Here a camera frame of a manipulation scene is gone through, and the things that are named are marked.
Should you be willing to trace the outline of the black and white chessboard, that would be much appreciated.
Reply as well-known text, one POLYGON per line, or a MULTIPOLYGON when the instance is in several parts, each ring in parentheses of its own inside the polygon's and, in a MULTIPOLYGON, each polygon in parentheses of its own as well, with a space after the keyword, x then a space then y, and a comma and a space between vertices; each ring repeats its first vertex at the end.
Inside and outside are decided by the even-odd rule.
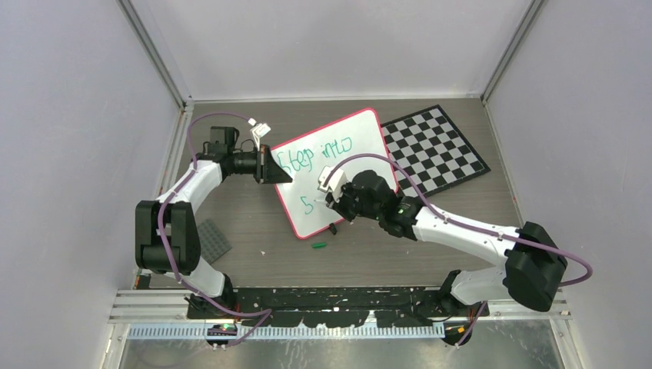
POLYGON ((425 197, 446 191, 491 171, 440 105, 381 124, 401 192, 425 197))

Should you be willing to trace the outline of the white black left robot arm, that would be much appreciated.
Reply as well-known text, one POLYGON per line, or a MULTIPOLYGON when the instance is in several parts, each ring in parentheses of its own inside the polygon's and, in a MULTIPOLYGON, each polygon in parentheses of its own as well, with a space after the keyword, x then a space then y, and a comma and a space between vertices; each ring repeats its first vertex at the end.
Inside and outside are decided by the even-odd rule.
POLYGON ((174 278, 189 291, 206 297, 206 308, 218 318, 229 317, 236 306, 231 279, 215 270, 201 255, 195 212, 207 196, 230 175, 251 175, 259 184, 284 184, 291 176, 261 143, 270 128, 257 123, 250 130, 254 147, 236 147, 240 132, 213 127, 202 152, 172 188, 135 209, 135 262, 140 269, 174 278))

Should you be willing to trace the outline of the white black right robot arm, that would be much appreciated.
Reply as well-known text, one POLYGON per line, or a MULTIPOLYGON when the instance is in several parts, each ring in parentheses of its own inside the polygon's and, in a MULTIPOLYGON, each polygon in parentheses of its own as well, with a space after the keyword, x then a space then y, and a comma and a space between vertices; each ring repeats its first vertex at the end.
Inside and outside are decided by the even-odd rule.
POLYGON ((550 310, 567 260, 539 224, 515 228, 458 218, 420 198, 400 196, 373 170, 348 180, 342 169, 325 167, 318 189, 328 208, 347 221, 372 219, 396 238, 442 244, 490 262, 489 268, 448 274, 435 298, 444 314, 504 298, 533 311, 550 310))

